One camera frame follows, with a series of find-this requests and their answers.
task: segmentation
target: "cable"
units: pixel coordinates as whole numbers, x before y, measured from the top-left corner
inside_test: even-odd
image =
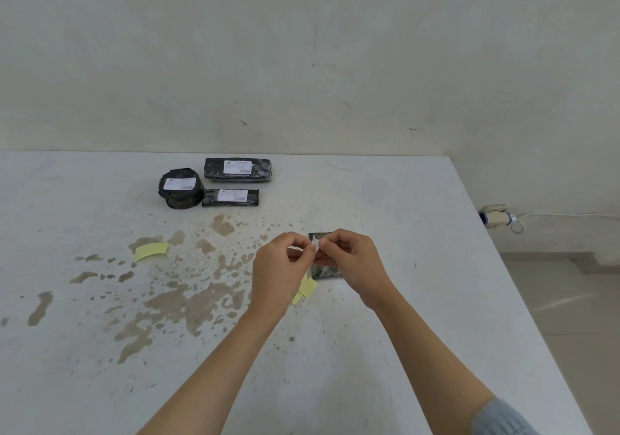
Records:
[[[522,234],[525,231],[525,224],[521,221],[522,218],[527,216],[569,216],[569,217],[595,217],[595,218],[610,218],[613,220],[620,220],[618,215],[609,215],[607,213],[559,213],[559,212],[547,212],[547,211],[530,211],[527,213],[521,213],[515,215],[516,221],[513,221],[510,225],[510,230],[514,234]],[[521,225],[521,229],[515,229],[515,225]]]

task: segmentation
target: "sleeve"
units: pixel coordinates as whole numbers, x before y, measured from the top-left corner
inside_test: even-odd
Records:
[[[540,435],[506,401],[493,399],[474,416],[471,435]]]

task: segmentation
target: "white paper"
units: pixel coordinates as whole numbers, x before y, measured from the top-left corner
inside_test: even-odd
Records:
[[[220,190],[218,202],[247,202],[247,190]]]
[[[196,177],[190,179],[166,179],[164,190],[191,190],[196,186]]]
[[[224,161],[225,174],[250,175],[252,173],[252,161]]]

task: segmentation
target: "package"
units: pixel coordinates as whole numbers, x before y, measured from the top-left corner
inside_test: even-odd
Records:
[[[228,189],[205,190],[202,205],[204,207],[257,207],[259,205],[259,191]]]
[[[310,237],[310,240],[314,242],[314,240],[321,239],[326,234],[329,234],[329,232],[310,233],[308,237]],[[338,270],[337,267],[322,267],[313,264],[312,267],[310,267],[310,273],[312,275],[312,278],[315,280],[321,280],[323,278],[342,278],[340,270]]]
[[[159,196],[175,210],[198,205],[202,201],[203,193],[200,176],[189,167],[174,169],[159,180]]]
[[[269,159],[205,159],[205,178],[212,182],[269,182],[271,177],[272,164]]]

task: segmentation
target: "rectangular black package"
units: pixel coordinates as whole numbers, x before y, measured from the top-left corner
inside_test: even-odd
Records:
[[[206,158],[205,177],[212,182],[269,182],[272,164],[269,159]]]
[[[326,234],[329,233],[310,233],[308,237],[310,237],[310,240],[313,240],[314,238],[321,239]],[[310,267],[310,273],[312,274],[312,278],[315,280],[320,280],[323,278],[342,278],[340,270],[336,267],[323,267],[313,264],[312,267]]]
[[[205,190],[202,199],[204,207],[257,207],[259,205],[258,190]]]

